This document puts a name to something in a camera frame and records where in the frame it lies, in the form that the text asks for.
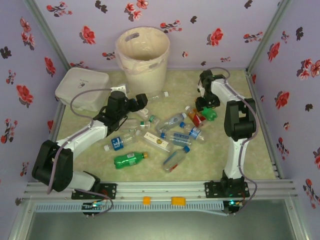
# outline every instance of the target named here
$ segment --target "lavender wall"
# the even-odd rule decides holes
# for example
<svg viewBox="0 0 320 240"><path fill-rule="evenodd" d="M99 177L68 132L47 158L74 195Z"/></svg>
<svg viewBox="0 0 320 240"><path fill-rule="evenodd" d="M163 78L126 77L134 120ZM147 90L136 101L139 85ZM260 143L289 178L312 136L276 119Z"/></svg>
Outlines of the lavender wall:
<svg viewBox="0 0 320 240"><path fill-rule="evenodd" d="M97 70L118 68L115 41L140 26L167 31L169 68L245 68L279 1L35 0L67 61Z"/></svg>
<svg viewBox="0 0 320 240"><path fill-rule="evenodd" d="M66 73L21 0L1 5L0 235L7 239Z"/></svg>
<svg viewBox="0 0 320 240"><path fill-rule="evenodd" d="M320 216L320 1L293 1L252 74L285 177L314 239Z"/></svg>

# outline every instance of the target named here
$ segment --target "small white box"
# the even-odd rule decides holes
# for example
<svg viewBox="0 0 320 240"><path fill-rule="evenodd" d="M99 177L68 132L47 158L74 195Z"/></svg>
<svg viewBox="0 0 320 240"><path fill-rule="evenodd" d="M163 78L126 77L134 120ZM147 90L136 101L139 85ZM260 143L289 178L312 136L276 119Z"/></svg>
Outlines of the small white box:
<svg viewBox="0 0 320 240"><path fill-rule="evenodd" d="M84 68L71 68L59 86L55 90L55 95L65 105L69 105L71 100L79 93L93 89L110 88L109 75L104 72L92 71ZM99 111L110 91L88 92L77 97L72 107L77 110Z"/></svg>

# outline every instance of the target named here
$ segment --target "purple cable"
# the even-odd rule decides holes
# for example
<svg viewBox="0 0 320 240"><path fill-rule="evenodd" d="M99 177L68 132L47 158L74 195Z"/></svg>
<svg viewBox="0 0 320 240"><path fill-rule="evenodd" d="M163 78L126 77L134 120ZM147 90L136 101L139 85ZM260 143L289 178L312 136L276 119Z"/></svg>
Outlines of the purple cable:
<svg viewBox="0 0 320 240"><path fill-rule="evenodd" d="M71 142L73 139L75 139L76 137L78 137L79 135L85 133L86 131L88 131L94 124L94 119L93 117L91 116L87 116L87 115L82 115L82 114L79 114L77 112L75 112L75 110L73 109L72 107L72 104L74 103L75 99L79 96L81 96L82 94L86 94L86 93L90 93L90 92L98 92L98 91L111 91L110 88L101 88L101 89L92 89L92 90L87 90L87 91L83 91L83 92L80 92L79 94L75 95L74 98L72 98L71 102L70 102L70 109L71 109L71 112L73 112L73 114L81 117L81 118L86 118L86 119L90 119L90 126L88 126L87 128L83 129L82 131L78 132L77 134L75 134L74 136L70 137L66 142L64 142L61 147L58 149L58 151L56 152L55 154L55 157L54 157L54 161L53 161L53 166L52 166L52 171L51 171L51 177L50 177L50 181L49 181L49 185L48 185L48 189L46 191L46 194L50 194L51 191L52 191L52 185L53 185L53 182L54 182L54 178L55 178L55 173L56 173L56 168L57 168L57 162L58 162L58 158L59 158L59 155L62 151L62 149L64 149L64 147L68 144L68 142ZM101 197L104 197L108 200L110 200L111 202L111 207L108 208L107 210L103 211L103 212L100 212L99 214L102 214L102 213L106 213L108 211L110 211L110 209L113 208L114 206L114 203L113 201L111 200L110 197L108 197L107 195L104 195L104 194L100 194L100 193L97 193L97 192L92 192L92 191L86 191L86 190L82 190L82 189L77 189L77 191L81 191L81 192L84 192L84 193L88 193L88 194L93 194L93 195L97 195L97 196L101 196Z"/></svg>
<svg viewBox="0 0 320 240"><path fill-rule="evenodd" d="M221 70L223 70L223 71L226 71L226 73L228 74L228 76L224 79L224 85L225 85L225 87L226 87L230 92L232 92L233 95L236 96L237 99L241 100L241 101L248 107L248 109L250 110L250 112L253 114L254 119L255 119L255 123L256 123L256 130L255 130L253 136L250 137L250 138L248 138L247 140L245 140L245 141L241 144L241 147L240 147L239 160L238 160L238 168L239 168L240 174L241 174L246 180L248 180L249 182L251 182L251 183L254 184L254 191L253 191L253 193L251 194L251 196L249 197L249 199L246 201L246 204L245 204L242 208L239 209L239 211L238 211L238 213L239 213L240 210L243 210L243 209L248 205L249 201L251 201L252 198L256 195L256 192L257 192L257 189L258 189L257 183L256 183L255 181L253 181L252 179L248 178L248 177L244 174L244 172L242 171L242 169L241 169L241 157L242 157L242 153L243 153L243 150L244 150L244 145L245 145L247 142L249 142L250 140L254 139L254 138L257 136L257 134L258 134L258 130L259 130L259 119L258 119L255 111L253 110L253 108L252 108L242 97L240 97L240 96L228 85L227 80L228 80L228 78L230 78L230 75L231 75L230 72L229 72L227 69L225 69L225 68L223 68L223 67L219 67L219 66L209 68L208 70L214 70L214 69L221 69Z"/></svg>

